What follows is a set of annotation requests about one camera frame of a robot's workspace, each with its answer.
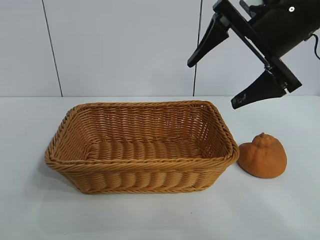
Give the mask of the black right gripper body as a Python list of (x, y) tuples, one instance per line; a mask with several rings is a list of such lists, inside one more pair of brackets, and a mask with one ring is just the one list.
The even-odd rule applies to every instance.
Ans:
[(246, 19), (228, 0), (219, 0), (213, 10), (223, 15), (235, 34), (279, 75), (279, 85), (290, 93), (302, 86), (281, 57), (320, 28), (318, 0), (279, 0), (276, 4), (254, 6), (258, 12)]

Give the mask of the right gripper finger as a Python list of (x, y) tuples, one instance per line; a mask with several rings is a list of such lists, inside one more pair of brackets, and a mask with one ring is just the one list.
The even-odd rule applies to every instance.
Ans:
[(207, 53), (229, 37), (228, 30), (230, 25), (223, 23), (223, 17), (224, 16), (219, 13), (215, 13), (212, 16), (202, 40), (187, 60), (188, 67), (195, 66)]
[(231, 105), (236, 110), (258, 101), (281, 98), (286, 94), (275, 76), (265, 70), (251, 85), (231, 99)]

